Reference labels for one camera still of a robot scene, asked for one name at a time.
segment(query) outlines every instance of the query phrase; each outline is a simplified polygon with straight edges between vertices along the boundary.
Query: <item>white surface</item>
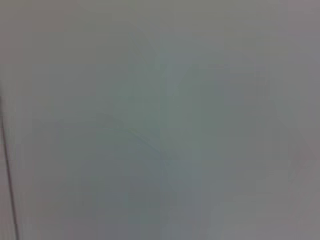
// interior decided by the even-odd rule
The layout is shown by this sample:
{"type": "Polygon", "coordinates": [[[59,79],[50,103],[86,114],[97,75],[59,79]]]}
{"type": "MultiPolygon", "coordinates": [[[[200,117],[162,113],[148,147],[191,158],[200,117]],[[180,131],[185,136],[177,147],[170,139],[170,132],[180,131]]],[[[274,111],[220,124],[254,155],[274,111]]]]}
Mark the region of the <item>white surface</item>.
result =
{"type": "Polygon", "coordinates": [[[16,239],[2,137],[0,138],[0,239],[16,239]]]}
{"type": "Polygon", "coordinates": [[[289,165],[308,156],[312,179],[319,156],[316,15],[273,0],[2,5],[23,240],[318,239],[297,223],[318,181],[289,188],[289,165]]]}

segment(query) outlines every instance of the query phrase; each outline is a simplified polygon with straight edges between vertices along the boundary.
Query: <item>wall surface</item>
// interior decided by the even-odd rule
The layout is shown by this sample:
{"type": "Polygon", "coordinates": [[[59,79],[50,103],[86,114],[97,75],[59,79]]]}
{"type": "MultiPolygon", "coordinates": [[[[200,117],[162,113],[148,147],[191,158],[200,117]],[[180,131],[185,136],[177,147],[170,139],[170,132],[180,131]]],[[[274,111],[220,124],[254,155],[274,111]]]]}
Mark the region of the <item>wall surface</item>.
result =
{"type": "Polygon", "coordinates": [[[319,239],[316,1],[0,4],[21,239],[319,239]]]}
{"type": "Polygon", "coordinates": [[[15,224],[9,188],[4,141],[0,138],[0,239],[15,240],[15,224]]]}

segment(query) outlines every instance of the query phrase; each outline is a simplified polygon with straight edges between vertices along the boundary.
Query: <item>dark vertical line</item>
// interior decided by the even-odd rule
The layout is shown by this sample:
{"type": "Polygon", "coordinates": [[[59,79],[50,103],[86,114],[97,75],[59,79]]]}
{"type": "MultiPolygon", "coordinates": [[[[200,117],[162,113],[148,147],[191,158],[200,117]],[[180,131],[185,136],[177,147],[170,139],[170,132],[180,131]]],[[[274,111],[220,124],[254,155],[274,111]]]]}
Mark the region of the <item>dark vertical line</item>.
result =
{"type": "Polygon", "coordinates": [[[10,161],[9,161],[8,144],[7,144],[6,131],[5,131],[3,102],[2,102],[1,98],[0,98],[0,115],[1,115],[0,116],[1,117],[1,136],[2,136],[2,140],[3,140],[4,157],[5,157],[5,163],[6,163],[6,173],[7,173],[7,177],[8,177],[14,233],[15,233],[15,239],[20,240],[21,238],[20,238],[19,225],[18,225],[18,219],[17,219],[16,200],[15,200],[15,195],[14,195],[14,188],[13,188],[13,181],[12,181],[12,174],[11,174],[12,171],[11,171],[11,165],[10,165],[10,161]]]}

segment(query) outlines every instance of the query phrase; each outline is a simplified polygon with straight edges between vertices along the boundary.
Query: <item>smooth surface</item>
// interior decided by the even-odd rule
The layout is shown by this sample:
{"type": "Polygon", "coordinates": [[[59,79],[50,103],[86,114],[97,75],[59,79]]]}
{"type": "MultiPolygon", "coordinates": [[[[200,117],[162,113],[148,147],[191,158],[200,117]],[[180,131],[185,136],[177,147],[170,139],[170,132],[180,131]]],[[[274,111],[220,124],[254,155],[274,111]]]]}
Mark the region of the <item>smooth surface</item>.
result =
{"type": "Polygon", "coordinates": [[[2,138],[0,138],[0,239],[16,239],[4,142],[2,138]]]}
{"type": "Polygon", "coordinates": [[[1,4],[23,240],[319,239],[316,3],[1,4]]]}

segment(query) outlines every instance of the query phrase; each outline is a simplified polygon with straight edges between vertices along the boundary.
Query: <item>gray wall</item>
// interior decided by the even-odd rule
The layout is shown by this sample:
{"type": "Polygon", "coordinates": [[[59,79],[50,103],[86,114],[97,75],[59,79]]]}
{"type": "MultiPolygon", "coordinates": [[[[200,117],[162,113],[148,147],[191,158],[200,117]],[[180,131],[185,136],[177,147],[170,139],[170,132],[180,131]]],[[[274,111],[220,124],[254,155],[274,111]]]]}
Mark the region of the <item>gray wall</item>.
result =
{"type": "Polygon", "coordinates": [[[22,239],[315,239],[316,5],[3,1],[22,239]]]}

